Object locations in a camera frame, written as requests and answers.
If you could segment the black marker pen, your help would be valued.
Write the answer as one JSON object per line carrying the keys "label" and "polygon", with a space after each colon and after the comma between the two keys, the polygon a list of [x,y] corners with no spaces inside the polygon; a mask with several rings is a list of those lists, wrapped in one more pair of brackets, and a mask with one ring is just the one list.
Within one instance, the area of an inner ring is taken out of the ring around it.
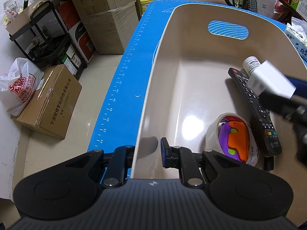
{"label": "black marker pen", "polygon": [[274,170],[274,156],[263,156],[263,170]]}

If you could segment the beige plastic storage bin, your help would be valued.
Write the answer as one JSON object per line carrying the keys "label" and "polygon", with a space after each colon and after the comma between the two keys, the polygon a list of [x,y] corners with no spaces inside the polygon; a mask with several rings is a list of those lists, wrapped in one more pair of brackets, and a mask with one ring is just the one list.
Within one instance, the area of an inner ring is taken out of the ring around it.
{"label": "beige plastic storage bin", "polygon": [[149,78],[129,188],[134,229],[294,229],[289,172],[295,137],[274,117],[284,153],[266,172],[213,150],[224,116],[250,119],[228,71],[248,56],[306,80],[306,67],[276,25],[205,4],[174,9]]}

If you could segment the white medicine bottle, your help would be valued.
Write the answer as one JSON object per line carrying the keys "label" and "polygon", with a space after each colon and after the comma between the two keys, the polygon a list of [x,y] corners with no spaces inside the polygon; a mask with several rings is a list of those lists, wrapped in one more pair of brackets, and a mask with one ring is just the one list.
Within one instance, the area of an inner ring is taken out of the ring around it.
{"label": "white medicine bottle", "polygon": [[243,69],[246,71],[246,74],[250,76],[252,72],[261,65],[257,57],[249,56],[243,61]]}

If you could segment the white packing tape roll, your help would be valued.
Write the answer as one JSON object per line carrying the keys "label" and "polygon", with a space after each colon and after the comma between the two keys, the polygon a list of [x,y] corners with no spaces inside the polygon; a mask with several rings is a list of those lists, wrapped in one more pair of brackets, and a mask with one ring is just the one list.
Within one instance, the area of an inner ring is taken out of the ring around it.
{"label": "white packing tape roll", "polygon": [[220,126],[221,126],[221,123],[229,122],[229,121],[239,121],[239,122],[244,122],[246,124],[248,128],[248,132],[249,132],[250,144],[249,144],[249,158],[245,164],[255,166],[259,160],[260,151],[257,147],[256,141],[254,139],[254,136],[252,134],[252,130],[249,124],[239,115],[236,115],[233,113],[221,114],[217,118],[217,120],[214,121],[207,129],[207,133],[205,135],[205,148],[212,149],[219,153],[222,153],[222,150],[219,144],[219,140],[218,140]]}

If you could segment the white tissue pack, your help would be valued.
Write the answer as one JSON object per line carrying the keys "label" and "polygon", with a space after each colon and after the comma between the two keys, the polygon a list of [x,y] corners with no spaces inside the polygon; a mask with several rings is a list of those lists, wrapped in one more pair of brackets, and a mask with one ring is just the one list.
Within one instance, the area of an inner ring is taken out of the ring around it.
{"label": "white tissue pack", "polygon": [[287,23],[286,25],[285,34],[290,39],[301,58],[307,61],[306,22],[292,17],[291,23]]}

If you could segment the purple orange toy knife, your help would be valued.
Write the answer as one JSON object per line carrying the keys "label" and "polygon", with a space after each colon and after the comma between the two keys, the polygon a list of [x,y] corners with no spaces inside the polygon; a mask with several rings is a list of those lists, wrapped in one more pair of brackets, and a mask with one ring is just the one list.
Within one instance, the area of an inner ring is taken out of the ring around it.
{"label": "purple orange toy knife", "polygon": [[244,163],[248,161],[250,138],[244,122],[221,123],[218,140],[224,155]]}

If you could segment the green white carton box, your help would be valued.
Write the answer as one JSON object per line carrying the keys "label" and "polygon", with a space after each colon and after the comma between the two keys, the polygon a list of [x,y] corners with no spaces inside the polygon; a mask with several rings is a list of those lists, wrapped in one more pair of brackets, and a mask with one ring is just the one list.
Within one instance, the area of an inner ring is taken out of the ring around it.
{"label": "green white carton box", "polygon": [[304,19],[307,20],[307,0],[292,0],[291,7]]}

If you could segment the brown cardboard box on floor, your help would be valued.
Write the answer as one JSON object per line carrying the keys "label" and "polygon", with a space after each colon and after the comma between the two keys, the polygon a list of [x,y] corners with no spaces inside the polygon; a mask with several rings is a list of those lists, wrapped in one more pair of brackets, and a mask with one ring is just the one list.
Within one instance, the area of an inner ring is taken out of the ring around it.
{"label": "brown cardboard box on floor", "polygon": [[44,70],[42,85],[19,116],[11,119],[33,131],[63,140],[82,86],[64,64]]}

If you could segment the black tv remote control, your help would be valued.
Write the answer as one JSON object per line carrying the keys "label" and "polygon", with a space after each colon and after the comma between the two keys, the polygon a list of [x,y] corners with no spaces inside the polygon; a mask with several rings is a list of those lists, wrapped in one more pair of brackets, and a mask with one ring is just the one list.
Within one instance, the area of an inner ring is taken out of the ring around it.
{"label": "black tv remote control", "polygon": [[266,157],[279,155],[282,151],[281,143],[271,121],[270,112],[261,106],[259,98],[248,86],[248,76],[232,67],[229,68],[228,74],[236,84],[243,101],[247,105],[250,128],[257,147]]}

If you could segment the white red plastic bag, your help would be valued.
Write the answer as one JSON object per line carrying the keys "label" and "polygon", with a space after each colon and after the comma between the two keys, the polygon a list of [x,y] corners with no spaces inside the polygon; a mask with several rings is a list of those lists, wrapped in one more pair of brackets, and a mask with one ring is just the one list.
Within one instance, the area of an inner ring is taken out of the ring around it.
{"label": "white red plastic bag", "polygon": [[19,116],[34,95],[44,72],[27,58],[16,58],[8,74],[1,76],[1,103],[5,111]]}

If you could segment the large stacked cardboard box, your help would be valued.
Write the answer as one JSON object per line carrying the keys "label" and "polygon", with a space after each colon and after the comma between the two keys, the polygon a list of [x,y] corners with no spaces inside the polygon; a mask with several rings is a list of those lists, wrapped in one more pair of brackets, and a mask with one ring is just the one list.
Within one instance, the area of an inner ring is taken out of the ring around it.
{"label": "large stacked cardboard box", "polygon": [[135,0],[72,0],[97,52],[122,55],[139,22]]}

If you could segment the black metal shelf rack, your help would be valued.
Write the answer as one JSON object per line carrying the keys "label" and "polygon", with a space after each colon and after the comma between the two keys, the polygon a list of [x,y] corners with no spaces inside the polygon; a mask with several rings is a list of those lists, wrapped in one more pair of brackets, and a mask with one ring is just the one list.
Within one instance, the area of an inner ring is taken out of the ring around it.
{"label": "black metal shelf rack", "polygon": [[50,1],[39,2],[30,21],[9,39],[40,69],[64,64],[76,79],[87,68],[60,15]]}

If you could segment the blue silicone baking mat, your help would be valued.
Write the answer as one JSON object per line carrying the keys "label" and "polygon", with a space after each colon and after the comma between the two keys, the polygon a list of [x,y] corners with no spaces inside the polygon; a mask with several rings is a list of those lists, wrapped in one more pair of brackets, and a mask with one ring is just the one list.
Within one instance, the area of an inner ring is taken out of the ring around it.
{"label": "blue silicone baking mat", "polygon": [[304,61],[280,23],[211,3],[154,2],[114,74],[89,149],[110,153],[134,145],[133,178],[178,178],[162,167],[160,139],[201,152],[221,114],[247,118],[228,70],[241,69],[248,56],[306,80]]}

